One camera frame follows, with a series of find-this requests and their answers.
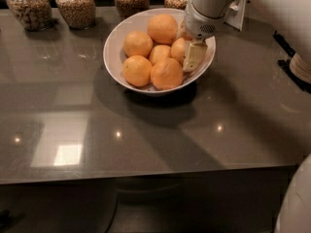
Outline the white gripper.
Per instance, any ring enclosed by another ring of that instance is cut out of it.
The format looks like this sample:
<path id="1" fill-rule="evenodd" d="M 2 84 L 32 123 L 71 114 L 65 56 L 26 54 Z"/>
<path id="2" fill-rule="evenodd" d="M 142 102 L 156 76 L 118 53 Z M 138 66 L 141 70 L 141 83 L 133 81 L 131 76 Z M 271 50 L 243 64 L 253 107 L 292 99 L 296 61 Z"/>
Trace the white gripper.
<path id="1" fill-rule="evenodd" d="M 181 21 L 176 38 L 187 41 L 183 71 L 194 71 L 204 59 L 207 45 L 194 39 L 205 39 L 216 34 L 225 21 L 225 4 L 215 0 L 189 0 L 185 19 Z"/>

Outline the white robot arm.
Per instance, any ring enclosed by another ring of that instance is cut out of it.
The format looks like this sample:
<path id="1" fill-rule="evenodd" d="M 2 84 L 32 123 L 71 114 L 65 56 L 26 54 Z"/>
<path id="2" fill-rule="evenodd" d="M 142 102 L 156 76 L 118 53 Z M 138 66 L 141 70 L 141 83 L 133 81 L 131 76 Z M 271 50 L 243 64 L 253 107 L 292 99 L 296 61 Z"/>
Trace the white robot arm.
<path id="1" fill-rule="evenodd" d="M 225 13 L 235 0 L 189 0 L 185 12 L 186 32 L 207 38 L 225 22 Z M 295 54 L 290 70 L 299 79 L 311 80 L 311 0 L 249 0 L 281 35 Z"/>

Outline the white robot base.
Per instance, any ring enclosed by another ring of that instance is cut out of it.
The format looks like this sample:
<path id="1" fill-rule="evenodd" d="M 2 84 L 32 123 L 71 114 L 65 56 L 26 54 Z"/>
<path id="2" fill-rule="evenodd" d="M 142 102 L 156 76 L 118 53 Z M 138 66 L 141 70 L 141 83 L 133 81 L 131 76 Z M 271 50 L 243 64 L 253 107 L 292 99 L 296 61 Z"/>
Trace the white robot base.
<path id="1" fill-rule="evenodd" d="M 311 154 L 290 182 L 274 233 L 311 233 Z"/>

